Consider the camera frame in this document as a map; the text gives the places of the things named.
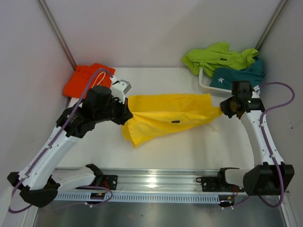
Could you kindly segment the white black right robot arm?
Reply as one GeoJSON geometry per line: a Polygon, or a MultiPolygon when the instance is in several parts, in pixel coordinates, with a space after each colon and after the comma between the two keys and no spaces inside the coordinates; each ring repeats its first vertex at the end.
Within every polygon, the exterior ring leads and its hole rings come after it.
{"type": "Polygon", "coordinates": [[[279,154],[269,127],[263,102],[248,81],[234,81],[232,96],[220,103],[222,113],[236,116],[244,126],[252,148],[254,167],[242,170],[221,168],[217,187],[226,191],[239,186],[249,196],[282,196],[294,176],[294,168],[287,165],[279,154]]]}

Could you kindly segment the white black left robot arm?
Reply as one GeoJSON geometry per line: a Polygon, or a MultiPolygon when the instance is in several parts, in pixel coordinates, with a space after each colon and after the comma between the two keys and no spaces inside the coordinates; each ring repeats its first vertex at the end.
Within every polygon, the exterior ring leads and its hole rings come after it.
{"type": "Polygon", "coordinates": [[[67,152],[96,124],[111,121],[124,125],[132,118],[127,92],[131,85],[124,80],[110,88],[95,86],[78,102],[63,111],[51,136],[36,157],[20,172],[11,172],[7,180],[19,190],[29,206],[38,208],[51,203],[59,193],[77,188],[98,189],[103,183],[103,172],[94,164],[87,164],[63,176],[53,171],[67,152]]]}

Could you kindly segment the orange shorts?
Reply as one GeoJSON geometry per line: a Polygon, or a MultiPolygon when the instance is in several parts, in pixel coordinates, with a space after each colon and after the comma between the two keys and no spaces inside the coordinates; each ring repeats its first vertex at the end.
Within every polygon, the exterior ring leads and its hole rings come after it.
{"type": "MultiPolygon", "coordinates": [[[[91,76],[100,68],[108,70],[112,75],[114,75],[116,71],[114,68],[104,66],[99,63],[94,63],[90,66],[77,65],[71,79],[66,83],[62,94],[67,97],[80,98],[91,76]]],[[[109,73],[103,71],[94,76],[89,88],[95,86],[110,87],[111,83],[112,81],[110,79],[109,73]]]]}

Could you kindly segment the yellow shorts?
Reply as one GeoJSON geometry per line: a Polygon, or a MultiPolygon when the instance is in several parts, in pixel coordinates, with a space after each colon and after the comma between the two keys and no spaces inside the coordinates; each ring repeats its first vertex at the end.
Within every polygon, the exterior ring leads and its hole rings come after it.
{"type": "Polygon", "coordinates": [[[133,117],[122,126],[125,140],[138,147],[154,138],[209,124],[222,115],[210,94],[136,95],[128,99],[133,117]]]}

